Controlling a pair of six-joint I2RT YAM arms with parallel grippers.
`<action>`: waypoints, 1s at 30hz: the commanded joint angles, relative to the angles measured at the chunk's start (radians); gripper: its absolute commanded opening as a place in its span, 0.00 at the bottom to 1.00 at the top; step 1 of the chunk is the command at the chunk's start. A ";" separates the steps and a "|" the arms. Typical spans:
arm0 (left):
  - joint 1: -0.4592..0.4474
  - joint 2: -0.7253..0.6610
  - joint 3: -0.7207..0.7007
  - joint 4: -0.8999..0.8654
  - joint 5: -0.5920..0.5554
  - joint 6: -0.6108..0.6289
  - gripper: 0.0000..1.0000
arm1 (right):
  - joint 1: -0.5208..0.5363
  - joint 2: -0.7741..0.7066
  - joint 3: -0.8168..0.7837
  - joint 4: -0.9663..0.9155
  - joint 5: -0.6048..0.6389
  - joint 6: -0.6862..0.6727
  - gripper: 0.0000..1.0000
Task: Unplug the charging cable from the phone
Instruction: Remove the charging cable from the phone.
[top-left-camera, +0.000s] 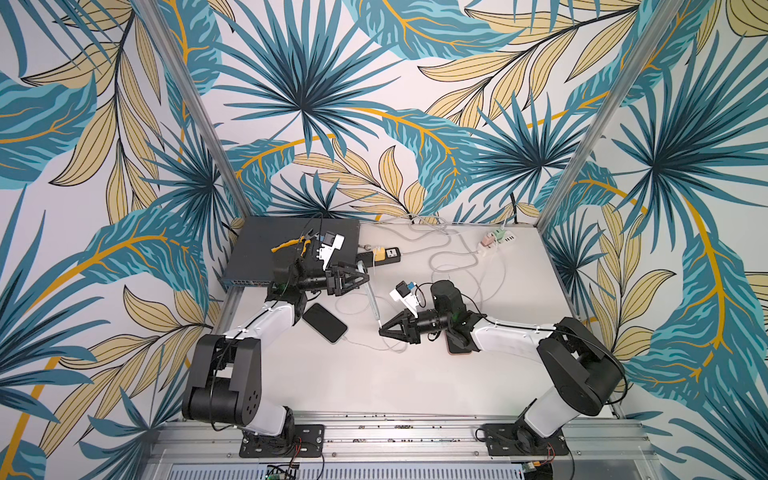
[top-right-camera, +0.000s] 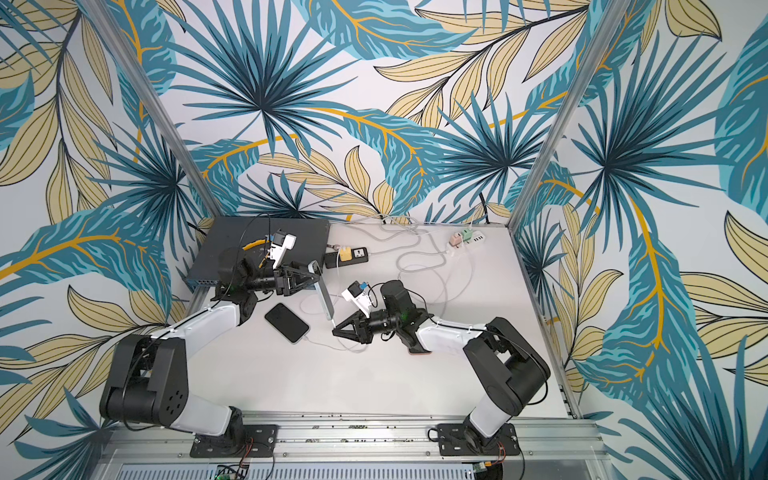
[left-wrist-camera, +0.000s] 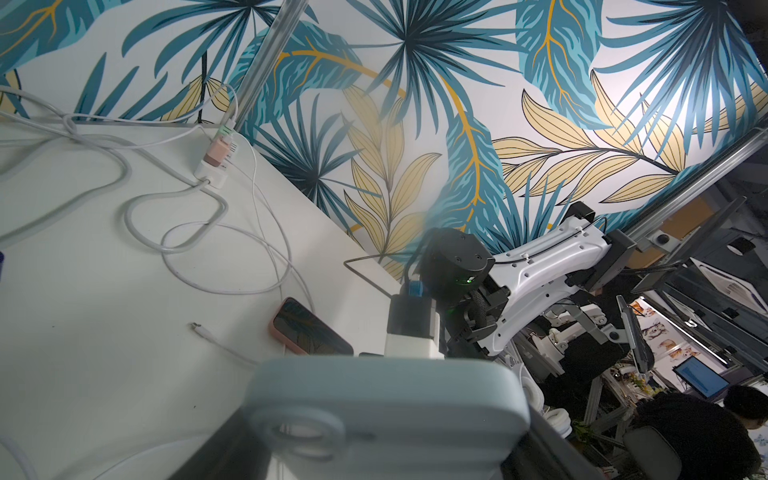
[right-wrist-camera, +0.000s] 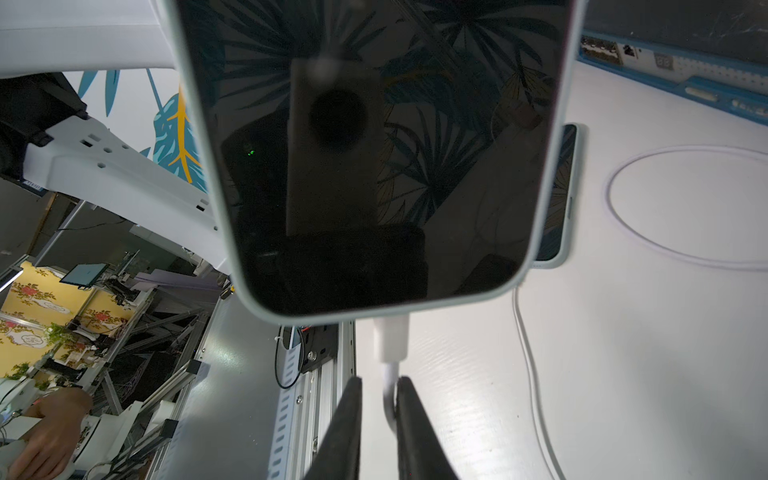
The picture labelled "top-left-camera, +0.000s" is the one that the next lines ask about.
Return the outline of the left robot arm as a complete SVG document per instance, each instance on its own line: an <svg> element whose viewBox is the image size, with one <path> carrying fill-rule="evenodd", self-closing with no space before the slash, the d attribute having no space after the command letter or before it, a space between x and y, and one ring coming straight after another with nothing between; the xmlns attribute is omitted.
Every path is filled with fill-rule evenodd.
<svg viewBox="0 0 768 480"><path fill-rule="evenodd" d="M309 292L340 297L368 281L365 267L345 263L308 270L295 261L276 268L253 319L197 342L181 404L183 418L267 438L290 437L292 410L262 393L262 351L302 318Z"/></svg>

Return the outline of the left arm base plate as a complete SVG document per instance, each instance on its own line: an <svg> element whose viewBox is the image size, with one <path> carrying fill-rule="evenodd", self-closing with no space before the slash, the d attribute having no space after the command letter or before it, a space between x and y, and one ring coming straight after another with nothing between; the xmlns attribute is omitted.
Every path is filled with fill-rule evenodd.
<svg viewBox="0 0 768 480"><path fill-rule="evenodd" d="M243 431L239 457L245 459L320 458L323 453L325 426L297 424L288 426L278 436Z"/></svg>

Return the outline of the mint case phone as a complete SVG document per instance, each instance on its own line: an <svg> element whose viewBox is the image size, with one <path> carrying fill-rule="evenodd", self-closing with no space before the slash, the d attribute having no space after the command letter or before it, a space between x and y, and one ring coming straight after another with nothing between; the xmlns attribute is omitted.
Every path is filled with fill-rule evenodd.
<svg viewBox="0 0 768 480"><path fill-rule="evenodd" d="M342 320L321 304L310 306L302 318L331 344L336 344L348 330L348 326Z"/></svg>

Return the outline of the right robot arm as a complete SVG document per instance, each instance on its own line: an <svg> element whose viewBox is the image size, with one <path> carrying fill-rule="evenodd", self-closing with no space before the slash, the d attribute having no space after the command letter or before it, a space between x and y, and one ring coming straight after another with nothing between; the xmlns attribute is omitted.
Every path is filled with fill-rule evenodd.
<svg viewBox="0 0 768 480"><path fill-rule="evenodd" d="M477 304L467 306L469 297L449 280L430 284L433 307L423 309L416 290L401 282L390 292L406 308L382 324L380 336L416 345L426 334L443 332L463 350L528 358L543 365L549 375L552 386L512 425L480 428L486 442L515 444L528 451L544 446L576 417L597 416L626 379L621 362L574 318L543 326L503 323L481 312Z"/></svg>

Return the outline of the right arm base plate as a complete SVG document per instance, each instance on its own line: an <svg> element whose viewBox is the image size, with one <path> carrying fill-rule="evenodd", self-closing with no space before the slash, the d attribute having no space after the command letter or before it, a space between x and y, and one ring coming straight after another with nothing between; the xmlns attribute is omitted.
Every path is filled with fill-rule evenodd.
<svg viewBox="0 0 768 480"><path fill-rule="evenodd" d="M477 433L490 456L551 458L570 454L561 429L549 437L541 437L525 422L487 423Z"/></svg>

